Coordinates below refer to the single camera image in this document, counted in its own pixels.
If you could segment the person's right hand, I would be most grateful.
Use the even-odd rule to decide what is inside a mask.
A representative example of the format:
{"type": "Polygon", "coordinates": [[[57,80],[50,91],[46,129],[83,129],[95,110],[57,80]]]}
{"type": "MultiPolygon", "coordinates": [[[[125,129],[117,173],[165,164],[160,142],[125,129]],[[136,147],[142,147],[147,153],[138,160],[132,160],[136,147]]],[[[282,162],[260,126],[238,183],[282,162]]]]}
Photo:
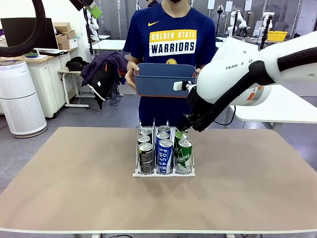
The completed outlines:
{"type": "Polygon", "coordinates": [[[134,61],[129,61],[127,65],[127,73],[125,75],[125,79],[127,84],[136,92],[136,84],[135,84],[135,77],[134,72],[138,71],[139,67],[134,61]]]}

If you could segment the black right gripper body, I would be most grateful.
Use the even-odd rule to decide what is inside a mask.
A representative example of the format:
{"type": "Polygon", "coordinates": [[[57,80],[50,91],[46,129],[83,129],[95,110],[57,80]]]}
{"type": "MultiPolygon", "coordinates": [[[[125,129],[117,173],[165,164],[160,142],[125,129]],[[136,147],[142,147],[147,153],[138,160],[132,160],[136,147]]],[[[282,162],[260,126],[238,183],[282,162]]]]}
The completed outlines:
{"type": "Polygon", "coordinates": [[[211,109],[211,104],[199,96],[197,87],[191,88],[186,98],[186,104],[190,108],[190,113],[186,115],[190,123],[195,123],[211,109]]]}

